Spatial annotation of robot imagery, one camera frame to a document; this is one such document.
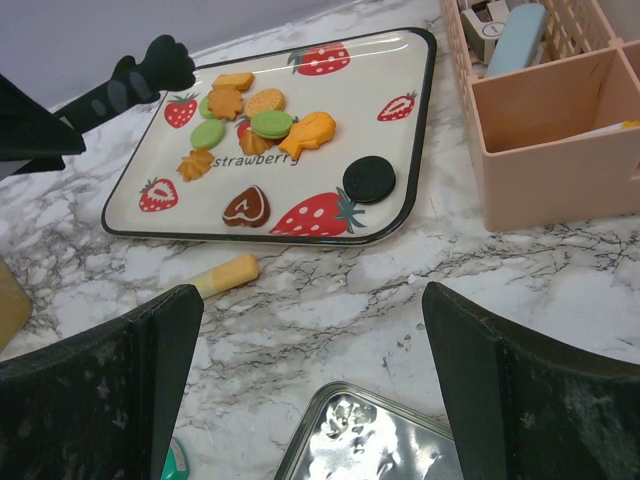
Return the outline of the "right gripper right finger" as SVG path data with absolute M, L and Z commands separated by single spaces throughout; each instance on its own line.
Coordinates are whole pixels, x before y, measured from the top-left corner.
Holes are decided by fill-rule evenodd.
M 429 283 L 422 310 L 466 479 L 636 479 L 639 367 Z

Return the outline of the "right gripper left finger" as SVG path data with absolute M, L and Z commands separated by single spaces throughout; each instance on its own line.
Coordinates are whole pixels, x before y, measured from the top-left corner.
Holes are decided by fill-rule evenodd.
M 2 478 L 160 478 L 203 310 L 179 285 L 2 362 Z

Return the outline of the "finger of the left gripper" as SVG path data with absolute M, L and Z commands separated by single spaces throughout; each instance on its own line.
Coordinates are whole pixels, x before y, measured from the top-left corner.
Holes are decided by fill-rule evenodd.
M 82 135 L 1 76 L 1 174 L 65 168 L 63 156 L 86 150 Z

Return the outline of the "black metal tongs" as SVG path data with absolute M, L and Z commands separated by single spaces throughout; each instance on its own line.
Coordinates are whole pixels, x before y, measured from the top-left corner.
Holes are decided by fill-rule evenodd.
M 186 46 L 170 35 L 151 42 L 141 63 L 112 76 L 55 115 L 84 134 L 161 91 L 181 92 L 195 83 L 195 64 Z

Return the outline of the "orange flower cookie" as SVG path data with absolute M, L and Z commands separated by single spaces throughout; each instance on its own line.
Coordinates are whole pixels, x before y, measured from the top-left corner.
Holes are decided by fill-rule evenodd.
M 182 158 L 176 171 L 181 175 L 183 181 L 194 181 L 210 171 L 214 160 L 214 155 L 207 150 L 191 150 L 187 156 Z

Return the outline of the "silver tin lid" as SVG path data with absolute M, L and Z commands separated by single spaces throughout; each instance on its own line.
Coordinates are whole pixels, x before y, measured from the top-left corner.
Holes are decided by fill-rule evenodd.
M 274 474 L 287 479 L 461 479 L 450 428 L 347 382 L 307 405 Z

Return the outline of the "orange square cookie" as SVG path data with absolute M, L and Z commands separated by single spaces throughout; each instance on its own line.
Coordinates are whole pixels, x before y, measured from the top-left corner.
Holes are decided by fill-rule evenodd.
M 251 87 L 253 81 L 254 74 L 252 72 L 221 74 L 212 83 L 212 88 L 245 92 Z

